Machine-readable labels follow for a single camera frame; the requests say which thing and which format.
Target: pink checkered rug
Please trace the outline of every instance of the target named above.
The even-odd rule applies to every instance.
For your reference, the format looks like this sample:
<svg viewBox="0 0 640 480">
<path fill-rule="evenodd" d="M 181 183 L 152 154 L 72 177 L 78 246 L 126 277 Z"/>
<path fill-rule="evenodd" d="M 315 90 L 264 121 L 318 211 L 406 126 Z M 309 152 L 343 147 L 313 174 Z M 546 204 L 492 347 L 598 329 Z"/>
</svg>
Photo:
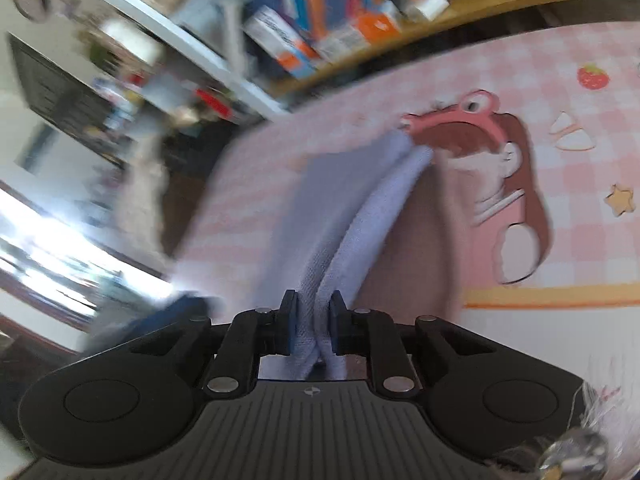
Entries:
<svg viewBox="0 0 640 480">
<path fill-rule="evenodd" d="M 594 286 L 618 285 L 625 293 L 612 304 L 640 303 L 640 211 L 632 197 L 640 192 L 639 38 L 640 23 L 596 23 L 476 44 L 383 73 L 247 134 L 210 183 L 172 281 L 223 297 L 231 316 L 250 308 L 306 158 L 366 144 L 405 114 L 431 112 L 421 120 L 433 123 L 456 110 L 493 132 L 492 153 L 520 157 L 504 170 L 509 192 L 478 212 L 476 238 L 489 236 L 494 246 L 474 248 L 470 303 L 517 306 L 533 294 L 548 306 L 594 306 L 585 299 L 602 300 Z M 518 118 L 524 137 L 514 123 L 504 126 L 505 114 Z M 532 241 L 524 249 L 532 264 L 501 269 L 513 255 L 506 245 L 523 239 Z"/>
</svg>

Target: bookshelf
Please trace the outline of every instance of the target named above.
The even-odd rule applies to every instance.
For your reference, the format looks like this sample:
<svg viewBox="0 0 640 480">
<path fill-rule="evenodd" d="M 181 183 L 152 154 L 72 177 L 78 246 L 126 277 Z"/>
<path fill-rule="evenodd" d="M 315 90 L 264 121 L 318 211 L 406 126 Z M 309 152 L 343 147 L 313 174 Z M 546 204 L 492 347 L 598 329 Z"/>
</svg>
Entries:
<svg viewBox="0 0 640 480">
<path fill-rule="evenodd" d="M 169 46 L 177 50 L 214 79 L 231 89 L 238 98 L 270 120 L 288 112 L 255 84 L 234 73 L 218 54 L 180 28 L 172 20 L 153 10 L 141 0 L 103 0 L 125 16 L 138 22 Z"/>
<path fill-rule="evenodd" d="M 300 91 L 318 84 L 342 70 L 347 70 L 385 52 L 390 52 L 443 30 L 510 10 L 562 1 L 565 0 L 451 0 L 450 6 L 433 22 L 403 23 L 402 33 L 399 36 L 355 52 L 337 63 L 325 65 L 308 78 L 286 78 L 277 81 L 267 88 L 267 92 L 274 97 L 280 97 L 290 92 Z"/>
</svg>

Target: towel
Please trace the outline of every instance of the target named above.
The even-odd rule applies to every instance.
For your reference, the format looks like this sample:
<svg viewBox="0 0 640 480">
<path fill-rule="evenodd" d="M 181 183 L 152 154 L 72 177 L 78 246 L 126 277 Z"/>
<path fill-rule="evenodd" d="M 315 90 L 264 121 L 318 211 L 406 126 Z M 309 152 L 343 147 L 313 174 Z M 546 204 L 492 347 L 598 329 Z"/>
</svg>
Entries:
<svg viewBox="0 0 640 480">
<path fill-rule="evenodd" d="M 278 306 L 288 288 L 300 299 L 292 355 L 263 358 L 262 378 L 302 380 L 320 357 L 313 324 L 318 286 L 367 197 L 412 149 L 405 133 L 391 132 L 368 146 L 309 160 L 254 294 L 259 306 Z"/>
<path fill-rule="evenodd" d="M 462 177 L 447 167 L 446 154 L 434 156 L 401 131 L 309 162 L 254 297 L 256 305 L 276 306 L 287 288 L 299 292 L 294 350 L 263 358 L 261 377 L 303 380 L 318 361 L 327 379 L 351 376 L 328 334 L 334 290 L 347 306 L 383 310 L 396 322 L 455 318 L 462 306 L 458 247 L 473 194 L 466 184 L 461 192 Z"/>
</svg>

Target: bright window light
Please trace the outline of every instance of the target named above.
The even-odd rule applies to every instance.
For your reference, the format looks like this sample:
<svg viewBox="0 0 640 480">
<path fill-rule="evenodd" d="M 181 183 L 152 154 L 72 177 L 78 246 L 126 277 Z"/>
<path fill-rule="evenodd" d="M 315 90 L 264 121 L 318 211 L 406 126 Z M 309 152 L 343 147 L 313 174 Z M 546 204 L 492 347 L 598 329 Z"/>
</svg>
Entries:
<svg viewBox="0 0 640 480">
<path fill-rule="evenodd" d="M 165 300 L 173 291 L 170 283 L 121 262 L 86 240 L 75 229 L 54 218 L 41 217 L 33 209 L 2 190 L 0 190 L 0 212 L 14 224 L 16 230 L 21 234 L 16 238 L 22 238 L 23 240 L 33 239 L 34 243 L 30 244 L 31 247 L 23 247 L 23 249 L 30 252 L 30 257 L 34 261 L 52 270 L 52 272 L 66 276 L 68 269 L 61 260 L 69 257 L 80 262 L 92 263 L 109 272 L 122 272 L 124 282 L 129 288 L 151 300 Z M 51 283 L 55 282 L 47 276 L 39 274 L 35 278 L 34 276 L 27 276 L 29 286 L 33 285 L 31 288 L 34 290 L 36 290 L 35 287 L 40 290 L 44 290 L 43 288 L 52 290 Z M 58 284 L 56 286 L 57 299 L 55 301 L 60 301 L 65 306 L 68 306 L 67 303 L 69 301 L 78 305 L 77 301 L 67 297 L 69 289 L 62 294 L 60 293 L 60 286 Z M 70 306 L 70 308 L 76 310 L 78 307 Z"/>
<path fill-rule="evenodd" d="M 15 273 L 15 267 L 12 266 L 12 264 L 7 263 L 1 258 L 0 258 L 0 269 L 4 270 L 4 272 L 8 272 L 9 274 Z"/>
<path fill-rule="evenodd" d="M 20 277 L 20 281 L 28 286 L 31 290 L 45 296 L 46 298 L 49 298 L 52 301 L 55 301 L 56 303 L 66 306 L 69 310 L 73 310 L 74 312 L 83 314 L 84 316 L 95 315 L 95 305 L 93 303 L 87 301 L 84 296 L 72 291 L 70 288 L 59 285 L 41 272 L 28 269 L 26 271 L 26 274 Z M 81 301 L 84 301 L 87 304 L 83 304 L 80 301 L 75 300 L 70 295 L 75 295 L 76 298 L 81 298 Z"/>
</svg>

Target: white shelf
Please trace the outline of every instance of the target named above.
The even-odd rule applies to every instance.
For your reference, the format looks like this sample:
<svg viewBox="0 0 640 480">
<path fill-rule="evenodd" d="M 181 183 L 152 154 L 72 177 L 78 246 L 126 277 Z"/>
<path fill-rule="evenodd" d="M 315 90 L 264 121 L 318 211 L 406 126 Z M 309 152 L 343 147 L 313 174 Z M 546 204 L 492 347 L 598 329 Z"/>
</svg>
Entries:
<svg viewBox="0 0 640 480">
<path fill-rule="evenodd" d="M 263 117 L 273 121 L 282 115 L 288 114 L 279 102 L 271 98 L 263 90 L 231 72 L 225 60 L 218 54 L 141 0 L 103 1 L 154 33 L 207 74 L 233 91 L 242 102 Z"/>
<path fill-rule="evenodd" d="M 204 86 L 210 81 L 210 76 L 184 56 L 170 50 L 163 66 L 140 89 L 140 95 L 159 110 L 170 114 L 180 106 L 193 105 L 198 101 L 194 91 L 183 85 L 185 81 Z"/>
</svg>

